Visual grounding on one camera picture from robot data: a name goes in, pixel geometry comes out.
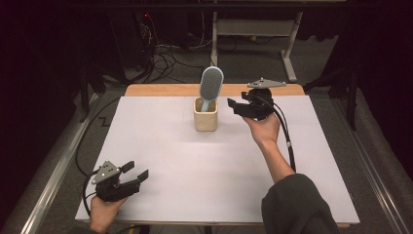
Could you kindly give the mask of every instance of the brush handle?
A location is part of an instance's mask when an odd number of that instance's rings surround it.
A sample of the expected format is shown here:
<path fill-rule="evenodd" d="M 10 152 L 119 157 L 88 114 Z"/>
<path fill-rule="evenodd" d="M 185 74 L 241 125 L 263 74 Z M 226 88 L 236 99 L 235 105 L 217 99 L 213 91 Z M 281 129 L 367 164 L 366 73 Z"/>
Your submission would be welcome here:
<path fill-rule="evenodd" d="M 209 107 L 209 102 L 210 100 L 204 99 L 203 108 L 201 109 L 201 112 L 207 112 L 207 108 Z"/>

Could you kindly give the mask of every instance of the white brush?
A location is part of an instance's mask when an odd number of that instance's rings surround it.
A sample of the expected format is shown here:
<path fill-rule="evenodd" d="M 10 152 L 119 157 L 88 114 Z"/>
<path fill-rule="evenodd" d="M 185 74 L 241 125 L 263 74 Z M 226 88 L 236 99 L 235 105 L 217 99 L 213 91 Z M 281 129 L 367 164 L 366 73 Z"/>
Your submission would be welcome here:
<path fill-rule="evenodd" d="M 200 94 L 204 102 L 201 112 L 207 112 L 209 103 L 219 96 L 223 81 L 224 73 L 222 73 L 221 69 L 216 66 L 210 66 L 205 69 L 200 86 Z"/>

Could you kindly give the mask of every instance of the dark background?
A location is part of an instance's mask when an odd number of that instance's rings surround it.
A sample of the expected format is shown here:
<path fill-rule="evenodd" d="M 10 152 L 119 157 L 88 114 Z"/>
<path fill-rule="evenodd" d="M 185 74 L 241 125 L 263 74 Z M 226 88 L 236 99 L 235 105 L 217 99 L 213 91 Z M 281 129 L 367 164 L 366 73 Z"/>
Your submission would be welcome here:
<path fill-rule="evenodd" d="M 188 31 L 198 36 L 202 33 L 199 14 L 150 14 L 159 25 L 159 36 L 182 48 L 188 47 Z M 239 16 L 220 14 L 224 18 Z M 289 14 L 278 13 L 278 20 Z M 272 18 L 257 13 L 242 16 Z M 383 1 L 378 10 L 368 13 L 307 11 L 297 38 L 306 40 L 316 35 L 322 41 L 340 35 L 324 74 L 349 60 L 355 61 L 359 87 L 395 155 L 412 177 L 411 16 L 411 8 L 401 1 Z M 73 116 L 76 106 L 72 99 L 80 90 L 82 71 L 86 69 L 87 81 L 102 91 L 102 74 L 124 81 L 126 65 L 146 64 L 146 55 L 139 53 L 141 38 L 131 18 L 132 15 L 119 13 L 73 13 L 56 2 L 1 2 L 1 165 L 6 170 L 1 180 L 0 228 Z M 210 31 L 211 14 L 206 14 L 205 22 L 206 31 Z M 128 42 L 135 42 L 135 48 L 124 48 Z M 121 53 L 124 51 L 139 56 Z M 339 87 L 344 96 L 348 80 L 348 73 L 343 73 L 322 85 Z"/>

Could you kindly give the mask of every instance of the wrist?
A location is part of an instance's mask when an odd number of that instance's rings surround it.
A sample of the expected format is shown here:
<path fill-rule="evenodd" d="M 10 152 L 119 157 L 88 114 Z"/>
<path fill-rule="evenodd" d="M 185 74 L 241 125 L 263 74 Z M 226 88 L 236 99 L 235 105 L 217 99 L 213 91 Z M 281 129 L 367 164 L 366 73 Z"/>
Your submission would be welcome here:
<path fill-rule="evenodd" d="M 94 231 L 94 232 L 96 232 L 96 233 L 98 233 L 98 234 L 106 234 L 106 233 L 107 233 L 107 230 L 106 230 L 105 227 L 102 227 L 102 226 L 99 226 L 99 225 L 95 225 L 95 224 L 93 224 L 93 223 L 91 223 L 91 224 L 89 225 L 89 228 L 90 228 L 92 231 Z"/>
<path fill-rule="evenodd" d="M 268 139 L 268 140 L 262 140 L 260 142 L 257 143 L 258 147 L 261 149 L 261 151 L 267 151 L 269 149 L 272 148 L 278 148 L 279 146 L 277 145 L 277 142 L 272 140 L 272 139 Z"/>

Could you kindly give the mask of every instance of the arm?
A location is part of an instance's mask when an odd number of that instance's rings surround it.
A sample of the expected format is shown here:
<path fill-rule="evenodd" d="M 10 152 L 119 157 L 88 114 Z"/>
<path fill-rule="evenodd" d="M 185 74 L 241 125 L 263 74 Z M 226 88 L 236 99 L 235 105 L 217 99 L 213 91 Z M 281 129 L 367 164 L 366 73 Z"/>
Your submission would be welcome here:
<path fill-rule="evenodd" d="M 277 116 L 271 114 L 261 121 L 255 121 L 245 117 L 243 117 L 243 119 L 249 125 L 252 137 L 264 155 L 274 183 L 277 183 L 286 176 L 294 175 L 295 172 L 282 157 L 277 145 L 280 131 L 280 121 Z"/>
<path fill-rule="evenodd" d="M 124 198 L 117 202 L 104 202 L 100 198 L 94 196 L 91 200 L 91 222 L 89 227 L 96 233 L 105 234 L 110 224 L 115 220 L 122 204 L 127 201 Z"/>
<path fill-rule="evenodd" d="M 271 114 L 261 121 L 244 120 L 274 181 L 261 207 L 267 233 L 340 233 L 313 182 L 305 175 L 296 174 L 282 157 L 277 145 L 279 119 Z"/>

